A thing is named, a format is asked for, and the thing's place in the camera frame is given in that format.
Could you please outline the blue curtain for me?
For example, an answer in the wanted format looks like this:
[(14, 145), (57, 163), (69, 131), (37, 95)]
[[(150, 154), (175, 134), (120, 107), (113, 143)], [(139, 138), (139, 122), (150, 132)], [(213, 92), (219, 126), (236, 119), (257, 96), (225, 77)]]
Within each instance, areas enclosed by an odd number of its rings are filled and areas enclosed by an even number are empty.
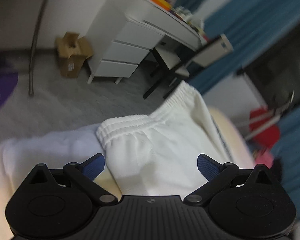
[(300, 21), (300, 0), (232, 0), (205, 20), (205, 34), (226, 35), (232, 53), (189, 80), (201, 94), (254, 60)]
[(294, 202), (300, 220), (300, 106), (278, 122), (280, 139), (271, 153), (282, 162), (282, 186)]

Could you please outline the white sweatpants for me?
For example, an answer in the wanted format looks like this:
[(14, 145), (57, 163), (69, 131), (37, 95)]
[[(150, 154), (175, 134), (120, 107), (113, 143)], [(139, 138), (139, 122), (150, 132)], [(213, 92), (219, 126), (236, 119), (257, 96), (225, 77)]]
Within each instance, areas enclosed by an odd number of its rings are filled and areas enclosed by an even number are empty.
[(206, 183), (197, 168), (200, 154), (232, 161), (202, 96), (186, 82), (153, 113), (108, 119), (96, 135), (126, 195), (184, 197)]

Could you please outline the left blue curtain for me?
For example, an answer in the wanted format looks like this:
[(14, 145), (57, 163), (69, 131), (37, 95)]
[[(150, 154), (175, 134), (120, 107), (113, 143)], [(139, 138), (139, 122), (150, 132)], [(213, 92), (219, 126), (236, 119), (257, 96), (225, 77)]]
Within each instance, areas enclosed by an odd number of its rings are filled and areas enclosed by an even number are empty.
[(205, 34), (226, 35), (232, 53), (189, 80), (201, 94), (254, 60), (300, 21), (300, 0), (232, 0), (205, 20)]

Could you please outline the black garment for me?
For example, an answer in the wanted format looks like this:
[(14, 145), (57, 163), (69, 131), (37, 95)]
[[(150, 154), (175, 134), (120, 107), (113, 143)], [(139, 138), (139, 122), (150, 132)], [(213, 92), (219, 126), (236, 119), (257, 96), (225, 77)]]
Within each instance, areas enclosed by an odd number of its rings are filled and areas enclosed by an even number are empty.
[(278, 182), (281, 183), (282, 178), (283, 178), (283, 164), (282, 164), (281, 158), (275, 158), (273, 160), (270, 171), (275, 176), (275, 178), (278, 180)]

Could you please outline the cardboard box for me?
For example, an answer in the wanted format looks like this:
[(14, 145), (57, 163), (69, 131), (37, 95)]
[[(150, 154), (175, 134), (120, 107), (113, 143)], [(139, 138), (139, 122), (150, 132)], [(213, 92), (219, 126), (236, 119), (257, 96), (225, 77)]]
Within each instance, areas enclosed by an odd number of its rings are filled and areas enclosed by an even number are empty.
[(66, 32), (63, 37), (56, 37), (55, 44), (59, 69), (62, 77), (77, 78), (85, 61), (93, 56), (94, 51), (85, 36)]

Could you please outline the pink garment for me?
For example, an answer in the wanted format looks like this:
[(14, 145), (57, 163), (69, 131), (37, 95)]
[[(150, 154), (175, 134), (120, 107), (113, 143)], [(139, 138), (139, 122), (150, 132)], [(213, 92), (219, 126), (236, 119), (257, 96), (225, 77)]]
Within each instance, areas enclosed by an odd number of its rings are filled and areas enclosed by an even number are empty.
[(255, 164), (264, 164), (268, 168), (272, 167), (274, 157), (269, 150), (267, 149), (255, 150), (252, 155)]

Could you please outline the red garment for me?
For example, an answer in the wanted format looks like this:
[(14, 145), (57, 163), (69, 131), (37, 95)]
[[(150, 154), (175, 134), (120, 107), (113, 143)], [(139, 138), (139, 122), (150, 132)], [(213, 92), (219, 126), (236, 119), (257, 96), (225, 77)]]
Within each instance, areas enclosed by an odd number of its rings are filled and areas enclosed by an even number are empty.
[(271, 149), (275, 143), (280, 139), (281, 132), (276, 124), (271, 124), (270, 120), (273, 115), (265, 117), (265, 114), (269, 114), (267, 108), (258, 108), (250, 111), (249, 116), (249, 131), (258, 131), (257, 135), (254, 135), (251, 139), (256, 145)]

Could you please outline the white dressing table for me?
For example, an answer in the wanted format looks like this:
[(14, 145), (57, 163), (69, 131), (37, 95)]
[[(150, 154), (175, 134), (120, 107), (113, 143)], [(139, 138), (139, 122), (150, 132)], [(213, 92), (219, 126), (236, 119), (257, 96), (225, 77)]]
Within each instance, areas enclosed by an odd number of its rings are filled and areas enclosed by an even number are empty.
[(206, 41), (188, 24), (151, 0), (106, 0), (86, 34), (94, 55), (90, 76), (129, 78), (164, 37), (196, 50)]

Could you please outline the pastel bed sheet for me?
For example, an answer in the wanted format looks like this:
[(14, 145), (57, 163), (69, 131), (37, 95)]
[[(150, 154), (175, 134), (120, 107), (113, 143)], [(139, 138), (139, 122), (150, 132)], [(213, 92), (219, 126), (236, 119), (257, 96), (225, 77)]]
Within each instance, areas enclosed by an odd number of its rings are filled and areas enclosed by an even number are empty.
[[(241, 168), (253, 168), (253, 157), (235, 125), (218, 109), (208, 109), (234, 163)], [(97, 153), (103, 153), (96, 137), (99, 126), (94, 124), (72, 131), (50, 132), (43, 137), (10, 139), (0, 144), (0, 239), (13, 237), (5, 218), (5, 208), (32, 168), (38, 163), (45, 163), (48, 168), (62, 168), (67, 163), (82, 163)], [(95, 182), (121, 199), (121, 191), (107, 167)]]

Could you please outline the right blue curtain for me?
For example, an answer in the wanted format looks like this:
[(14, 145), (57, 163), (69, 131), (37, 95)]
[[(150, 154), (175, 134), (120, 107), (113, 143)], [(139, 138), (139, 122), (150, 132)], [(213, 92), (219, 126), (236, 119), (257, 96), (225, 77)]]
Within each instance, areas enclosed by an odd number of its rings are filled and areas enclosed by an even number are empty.
[(282, 186), (294, 202), (300, 220), (300, 106), (278, 122), (280, 139), (271, 153), (282, 162)]

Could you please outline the beige black chair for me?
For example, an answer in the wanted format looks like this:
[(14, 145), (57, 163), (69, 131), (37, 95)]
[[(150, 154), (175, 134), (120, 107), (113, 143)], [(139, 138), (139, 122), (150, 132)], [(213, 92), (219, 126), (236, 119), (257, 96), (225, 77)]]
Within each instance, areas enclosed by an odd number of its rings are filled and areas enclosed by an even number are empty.
[(157, 67), (163, 67), (164, 70), (162, 75), (145, 92), (145, 94), (143, 94), (143, 98), (147, 99), (150, 94), (169, 77), (186, 80), (194, 76), (194, 74), (190, 74), (187, 69), (190, 64), (195, 63), (201, 68), (207, 68), (226, 55), (232, 53), (232, 51), (233, 46), (224, 34), (208, 41), (205, 45), (201, 46), (198, 50), (191, 52), (183, 59), (179, 58), (176, 52), (165, 46), (156, 46), (151, 53), (157, 61)]

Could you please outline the dark window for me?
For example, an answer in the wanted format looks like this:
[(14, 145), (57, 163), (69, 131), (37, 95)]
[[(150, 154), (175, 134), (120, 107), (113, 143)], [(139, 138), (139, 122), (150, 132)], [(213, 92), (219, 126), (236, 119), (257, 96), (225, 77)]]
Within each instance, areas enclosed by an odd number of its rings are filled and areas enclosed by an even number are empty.
[(300, 23), (236, 74), (247, 75), (270, 108), (291, 96), (292, 106), (300, 105)]

